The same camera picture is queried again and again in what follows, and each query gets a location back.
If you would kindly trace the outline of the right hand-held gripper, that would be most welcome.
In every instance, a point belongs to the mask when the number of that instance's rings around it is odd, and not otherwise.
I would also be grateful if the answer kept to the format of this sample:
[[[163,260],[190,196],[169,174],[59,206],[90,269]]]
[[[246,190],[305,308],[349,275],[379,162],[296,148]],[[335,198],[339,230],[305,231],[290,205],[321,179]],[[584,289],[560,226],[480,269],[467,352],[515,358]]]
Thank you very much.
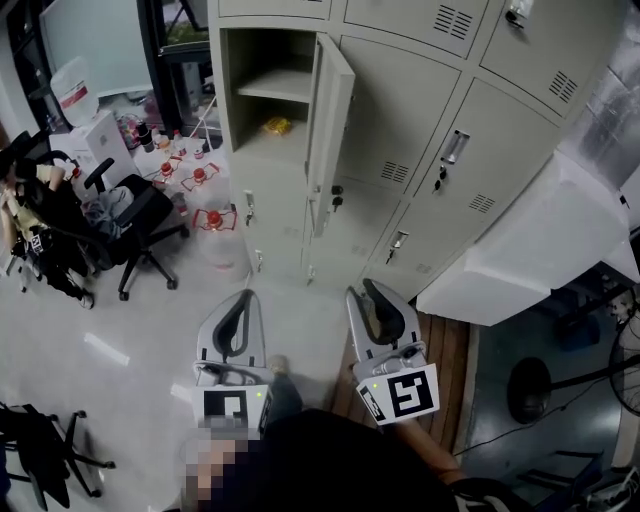
[[[437,368],[427,363],[416,310],[380,281],[365,278],[363,287],[373,306],[377,329],[356,290],[349,286],[345,293],[352,341],[360,361],[352,369],[358,396],[378,426],[438,411]]]

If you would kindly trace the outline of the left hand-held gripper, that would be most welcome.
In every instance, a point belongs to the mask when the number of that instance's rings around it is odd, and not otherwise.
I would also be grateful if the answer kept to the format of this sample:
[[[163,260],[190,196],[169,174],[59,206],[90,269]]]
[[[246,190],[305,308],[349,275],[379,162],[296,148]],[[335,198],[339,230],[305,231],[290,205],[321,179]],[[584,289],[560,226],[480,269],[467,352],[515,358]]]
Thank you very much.
[[[195,422],[224,435],[260,439],[273,405],[272,378],[265,368],[219,362],[265,362],[261,305],[251,289],[222,301],[200,326],[200,360],[191,391]]]

